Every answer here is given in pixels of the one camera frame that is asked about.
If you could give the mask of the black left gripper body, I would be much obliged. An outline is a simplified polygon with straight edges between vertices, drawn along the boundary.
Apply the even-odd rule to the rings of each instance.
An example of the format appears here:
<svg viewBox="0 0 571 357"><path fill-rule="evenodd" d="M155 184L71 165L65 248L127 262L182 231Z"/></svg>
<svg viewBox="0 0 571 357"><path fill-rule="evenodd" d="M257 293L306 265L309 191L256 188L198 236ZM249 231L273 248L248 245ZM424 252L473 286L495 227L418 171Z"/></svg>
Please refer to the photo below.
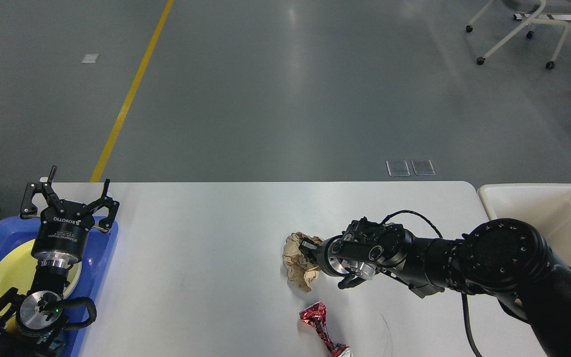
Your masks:
<svg viewBox="0 0 571 357"><path fill-rule="evenodd" d="M54 207L40 214L41 224L30 255L39 261L65 260L81 262L90 229L95 225L93 213L85 207L66 206L63 215Z"/></svg>

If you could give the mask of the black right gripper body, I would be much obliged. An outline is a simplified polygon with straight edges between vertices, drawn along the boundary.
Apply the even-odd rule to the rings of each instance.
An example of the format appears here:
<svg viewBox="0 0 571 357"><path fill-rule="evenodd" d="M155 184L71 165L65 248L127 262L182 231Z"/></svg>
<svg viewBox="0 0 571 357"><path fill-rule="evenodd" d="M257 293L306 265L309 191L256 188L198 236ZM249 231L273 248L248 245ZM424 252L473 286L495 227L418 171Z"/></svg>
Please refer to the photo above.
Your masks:
<svg viewBox="0 0 571 357"><path fill-rule="evenodd" d="M320 270L331 277L347 277L352 274L351 271L343 266L342 258L336 258L332 253L333 244L340 241L342 237L331 237L320 242L315 249L316 264Z"/></svg>

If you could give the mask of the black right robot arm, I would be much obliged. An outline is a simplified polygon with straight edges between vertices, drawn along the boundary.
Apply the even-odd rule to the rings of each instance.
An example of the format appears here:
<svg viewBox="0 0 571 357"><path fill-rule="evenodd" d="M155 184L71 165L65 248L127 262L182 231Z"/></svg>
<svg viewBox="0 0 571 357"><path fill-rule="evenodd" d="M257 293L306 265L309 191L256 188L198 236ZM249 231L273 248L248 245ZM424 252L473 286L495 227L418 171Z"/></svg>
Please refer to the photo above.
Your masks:
<svg viewBox="0 0 571 357"><path fill-rule="evenodd" d="M381 222L352 221L340 235L298 251L351 289L376 274L403 283L424 298L445 289L462 296L467 341L480 355L470 328L468 297L496 298L502 310L532 328L549 357L571 357L571 267L529 223L502 218L460 239L416 237L391 213Z"/></svg>

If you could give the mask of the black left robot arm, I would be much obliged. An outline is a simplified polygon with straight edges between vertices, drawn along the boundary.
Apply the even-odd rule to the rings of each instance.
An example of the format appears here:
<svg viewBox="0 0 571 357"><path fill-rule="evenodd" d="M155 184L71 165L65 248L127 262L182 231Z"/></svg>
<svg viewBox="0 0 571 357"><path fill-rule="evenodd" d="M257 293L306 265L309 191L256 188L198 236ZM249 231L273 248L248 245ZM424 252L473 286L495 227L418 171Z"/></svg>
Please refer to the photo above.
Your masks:
<svg viewBox="0 0 571 357"><path fill-rule="evenodd" d="M109 179L91 203L61 199L52 187L56 172L53 166L46 181L27 183L23 194L20 219L40 221L30 251L37 264L26 293L11 287L0 297L0 357L56 357L62 332L97 319L91 297L65 298L67 277L82 262L89 233L111 231L120 203L108 193Z"/></svg>

